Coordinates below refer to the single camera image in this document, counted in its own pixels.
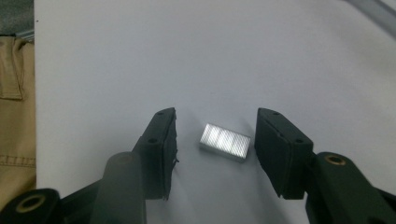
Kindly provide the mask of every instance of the small rectangular block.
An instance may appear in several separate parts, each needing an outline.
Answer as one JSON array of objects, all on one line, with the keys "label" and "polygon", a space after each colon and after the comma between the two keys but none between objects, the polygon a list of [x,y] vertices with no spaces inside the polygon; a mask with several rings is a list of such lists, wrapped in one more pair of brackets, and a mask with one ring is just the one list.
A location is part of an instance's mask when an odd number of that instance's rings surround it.
[{"label": "small rectangular block", "polygon": [[250,138],[247,136],[213,124],[206,124],[200,147],[234,161],[242,162],[247,157],[249,143]]}]

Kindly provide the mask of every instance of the khaki pants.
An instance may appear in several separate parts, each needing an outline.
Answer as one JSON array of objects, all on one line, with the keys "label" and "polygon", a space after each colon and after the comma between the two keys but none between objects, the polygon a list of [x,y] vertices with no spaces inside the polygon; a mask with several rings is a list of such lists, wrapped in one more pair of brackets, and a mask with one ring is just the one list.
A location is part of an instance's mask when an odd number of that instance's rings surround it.
[{"label": "khaki pants", "polygon": [[35,47],[0,36],[0,210],[35,188]]}]

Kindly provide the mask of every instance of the silver metal block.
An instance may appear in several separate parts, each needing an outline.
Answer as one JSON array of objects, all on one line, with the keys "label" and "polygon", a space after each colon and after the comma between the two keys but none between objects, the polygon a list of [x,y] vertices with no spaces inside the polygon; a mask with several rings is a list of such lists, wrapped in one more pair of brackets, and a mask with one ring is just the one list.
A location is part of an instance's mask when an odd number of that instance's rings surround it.
[{"label": "silver metal block", "polygon": [[249,143],[250,138],[247,136],[208,123],[202,135],[200,147],[242,162],[247,157]]}]

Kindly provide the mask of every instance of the white surface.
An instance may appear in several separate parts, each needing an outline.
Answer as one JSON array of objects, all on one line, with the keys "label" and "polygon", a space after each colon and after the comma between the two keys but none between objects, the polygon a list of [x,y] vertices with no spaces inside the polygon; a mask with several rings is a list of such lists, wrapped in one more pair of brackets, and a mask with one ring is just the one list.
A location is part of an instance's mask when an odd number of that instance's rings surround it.
[{"label": "white surface", "polygon": [[396,41],[347,2],[36,0],[35,19],[39,188],[97,180],[174,106],[180,163],[148,223],[307,223],[252,148],[198,150],[207,122],[254,137],[267,107],[396,193]]}]

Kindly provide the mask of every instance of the ridged metal surface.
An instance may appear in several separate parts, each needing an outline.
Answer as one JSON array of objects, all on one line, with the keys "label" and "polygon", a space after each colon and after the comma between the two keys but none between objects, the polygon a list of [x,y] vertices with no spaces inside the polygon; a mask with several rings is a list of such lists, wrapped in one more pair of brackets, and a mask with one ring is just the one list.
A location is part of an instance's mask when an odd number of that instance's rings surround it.
[{"label": "ridged metal surface", "polygon": [[222,155],[225,153],[232,159],[243,161],[248,154],[250,138],[213,124],[206,124],[200,143],[201,147],[205,149],[219,152]]}]

